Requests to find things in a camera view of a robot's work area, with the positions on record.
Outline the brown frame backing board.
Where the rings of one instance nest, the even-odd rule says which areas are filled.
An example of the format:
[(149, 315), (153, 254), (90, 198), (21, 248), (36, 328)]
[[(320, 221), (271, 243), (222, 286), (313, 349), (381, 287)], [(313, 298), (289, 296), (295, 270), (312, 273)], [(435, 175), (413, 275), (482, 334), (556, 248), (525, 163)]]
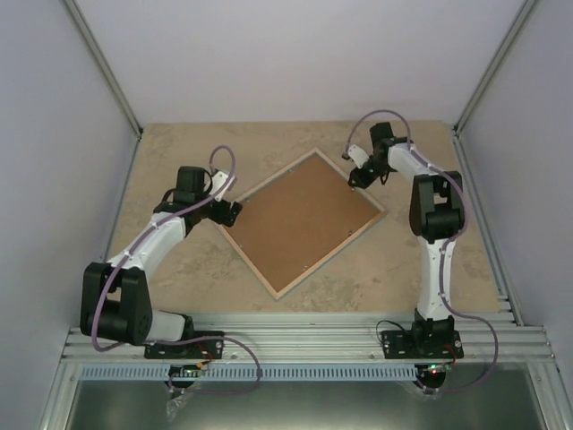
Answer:
[(347, 178), (314, 148), (239, 197), (243, 209), (234, 226), (220, 231), (274, 299), (386, 216)]

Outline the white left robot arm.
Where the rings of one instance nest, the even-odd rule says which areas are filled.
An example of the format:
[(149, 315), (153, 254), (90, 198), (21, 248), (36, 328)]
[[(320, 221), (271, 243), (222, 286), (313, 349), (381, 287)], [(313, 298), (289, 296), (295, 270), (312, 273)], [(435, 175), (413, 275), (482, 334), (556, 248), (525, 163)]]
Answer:
[(175, 187), (167, 190), (143, 231), (107, 262), (93, 262), (83, 274), (80, 328), (98, 339), (134, 346), (165, 342), (175, 357), (188, 357), (196, 346), (192, 318), (155, 310), (149, 281), (171, 252), (204, 219), (225, 227), (235, 224), (243, 206), (224, 199), (235, 175), (224, 170), (180, 167)]

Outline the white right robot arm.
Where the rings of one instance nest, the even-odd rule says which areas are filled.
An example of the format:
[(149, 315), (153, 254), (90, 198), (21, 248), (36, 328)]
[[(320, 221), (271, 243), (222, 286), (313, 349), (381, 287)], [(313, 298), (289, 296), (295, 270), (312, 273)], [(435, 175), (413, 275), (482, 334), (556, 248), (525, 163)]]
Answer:
[(412, 141), (394, 135), (390, 123), (371, 127), (372, 152), (348, 143), (342, 158), (354, 162), (348, 185), (368, 188), (399, 173), (411, 186), (409, 225), (421, 246), (421, 294), (409, 330), (383, 331), (387, 358), (452, 357), (464, 355), (450, 311), (451, 259), (456, 236), (466, 225), (462, 177), (444, 172), (417, 152)]

